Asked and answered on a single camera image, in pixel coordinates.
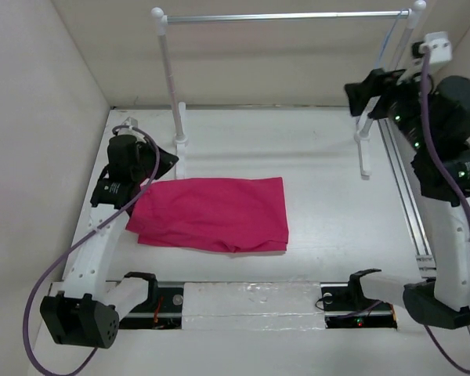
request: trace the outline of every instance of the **folded t-shirt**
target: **folded t-shirt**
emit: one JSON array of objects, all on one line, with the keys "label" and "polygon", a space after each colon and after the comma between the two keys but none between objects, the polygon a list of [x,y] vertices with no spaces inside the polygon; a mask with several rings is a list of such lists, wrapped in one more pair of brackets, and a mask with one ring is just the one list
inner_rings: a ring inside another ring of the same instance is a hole
[{"label": "folded t-shirt", "polygon": [[282,178],[194,178],[153,183],[127,230],[138,243],[217,252],[285,251]]}]

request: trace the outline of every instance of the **white table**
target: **white table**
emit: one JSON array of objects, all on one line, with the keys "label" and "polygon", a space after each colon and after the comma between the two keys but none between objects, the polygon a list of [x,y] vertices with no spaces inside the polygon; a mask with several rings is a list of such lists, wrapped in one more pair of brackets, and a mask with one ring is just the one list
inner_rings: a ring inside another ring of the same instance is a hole
[{"label": "white table", "polygon": [[[170,111],[112,110],[75,239],[87,228],[89,198],[107,162],[111,129],[129,116],[159,146],[175,151]],[[187,284],[181,331],[121,331],[114,346],[99,351],[85,374],[459,374],[402,309],[396,310],[399,331],[324,330],[321,313],[312,307],[311,300],[320,292],[313,282],[345,281],[350,273],[371,267],[419,277],[414,243],[377,127],[371,137],[373,175],[363,180],[353,121],[344,109],[188,110],[186,124],[187,176],[284,178],[287,252],[218,255],[152,248],[138,245],[137,236],[126,232],[118,241],[109,280],[142,271],[155,273],[159,281],[292,284],[274,285],[278,288],[271,312],[262,304],[264,297],[256,299],[261,304],[253,304],[249,297],[237,295],[240,289],[233,287],[243,285],[214,284],[204,289]],[[297,293],[299,284],[312,289],[312,294]],[[233,305],[222,303],[226,296],[233,296]],[[227,308],[220,311],[220,306]],[[289,309],[296,320],[277,319],[268,325],[266,317],[284,317]],[[210,319],[191,320],[199,316]],[[468,332],[437,334],[450,353],[470,367]],[[54,345],[42,326],[35,352],[54,370],[71,371],[87,349]]]}]

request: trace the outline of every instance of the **folded cloth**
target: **folded cloth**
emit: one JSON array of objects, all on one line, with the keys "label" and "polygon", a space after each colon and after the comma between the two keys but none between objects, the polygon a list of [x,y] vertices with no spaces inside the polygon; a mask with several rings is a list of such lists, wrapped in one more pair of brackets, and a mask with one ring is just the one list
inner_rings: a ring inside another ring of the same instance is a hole
[{"label": "folded cloth", "polygon": [[216,252],[285,251],[282,178],[157,182],[136,202],[127,230],[138,243]]}]

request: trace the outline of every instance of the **beige back wall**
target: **beige back wall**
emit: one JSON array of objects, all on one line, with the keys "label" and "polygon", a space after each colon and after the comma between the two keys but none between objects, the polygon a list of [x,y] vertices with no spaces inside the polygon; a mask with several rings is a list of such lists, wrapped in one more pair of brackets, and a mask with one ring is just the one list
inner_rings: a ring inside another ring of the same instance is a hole
[{"label": "beige back wall", "polygon": [[[170,15],[397,10],[411,0],[53,0],[111,105],[165,104],[150,10]],[[168,29],[179,99],[188,104],[345,105],[342,86],[373,67],[392,20],[311,20]],[[428,0],[424,32],[458,42],[470,0]],[[388,53],[404,22],[399,22]]]}]

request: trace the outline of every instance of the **blue cable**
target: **blue cable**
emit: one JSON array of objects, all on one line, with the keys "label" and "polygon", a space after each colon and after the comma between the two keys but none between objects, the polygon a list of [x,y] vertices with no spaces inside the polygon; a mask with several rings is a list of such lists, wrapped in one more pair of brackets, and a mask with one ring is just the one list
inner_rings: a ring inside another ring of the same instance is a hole
[{"label": "blue cable", "polygon": [[388,33],[385,35],[385,39],[383,39],[383,42],[381,44],[381,48],[379,51],[378,59],[376,60],[375,68],[379,68],[381,64],[381,59],[383,58],[383,54],[385,53],[386,46],[388,45],[390,38],[392,37],[392,33],[395,30],[395,26],[397,26],[397,22],[400,20],[400,16],[402,16],[402,13],[404,10],[409,12],[409,9],[401,9],[399,14],[397,14],[397,17],[395,18],[395,21],[393,22],[392,28],[389,30]]}]

